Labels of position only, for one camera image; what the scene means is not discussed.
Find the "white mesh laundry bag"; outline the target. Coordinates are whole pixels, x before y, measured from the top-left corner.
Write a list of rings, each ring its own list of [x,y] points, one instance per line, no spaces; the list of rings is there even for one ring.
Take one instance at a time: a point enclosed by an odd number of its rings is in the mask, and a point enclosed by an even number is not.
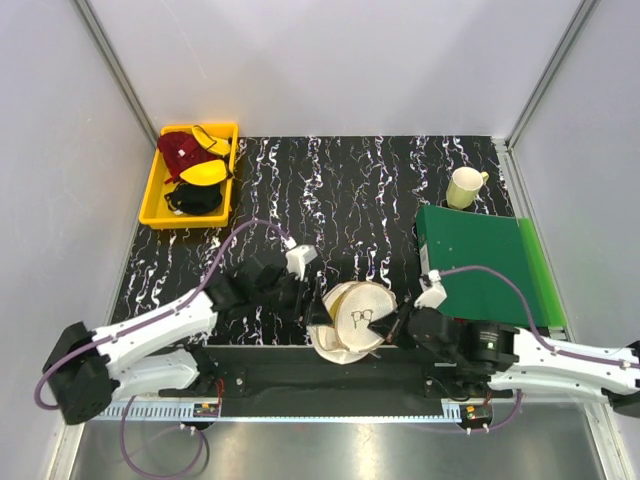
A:
[[[311,345],[323,359],[347,365],[374,352],[384,339],[369,325],[393,313],[394,293],[374,282],[340,283],[322,297],[329,324],[307,328]]]

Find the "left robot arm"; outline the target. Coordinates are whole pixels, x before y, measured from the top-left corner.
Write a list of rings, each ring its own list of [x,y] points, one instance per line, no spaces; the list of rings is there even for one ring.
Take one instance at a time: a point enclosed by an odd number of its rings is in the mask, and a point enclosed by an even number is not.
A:
[[[337,379],[323,378],[324,367],[309,353],[196,341],[256,311],[303,325],[320,308],[319,267],[308,245],[254,256],[143,315],[93,330],[82,322],[68,326],[43,367],[55,410],[79,425],[132,396],[150,407],[221,397],[221,416],[230,421],[331,417],[327,401]]]

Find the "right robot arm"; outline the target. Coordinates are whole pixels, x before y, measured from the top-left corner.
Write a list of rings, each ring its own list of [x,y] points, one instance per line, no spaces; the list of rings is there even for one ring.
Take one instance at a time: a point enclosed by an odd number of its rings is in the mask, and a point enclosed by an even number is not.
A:
[[[619,350],[545,340],[533,332],[487,321],[458,321],[440,312],[446,296],[423,292],[368,328],[384,341],[429,362],[450,398],[487,390],[565,394],[607,403],[618,414],[639,415],[639,345]]]

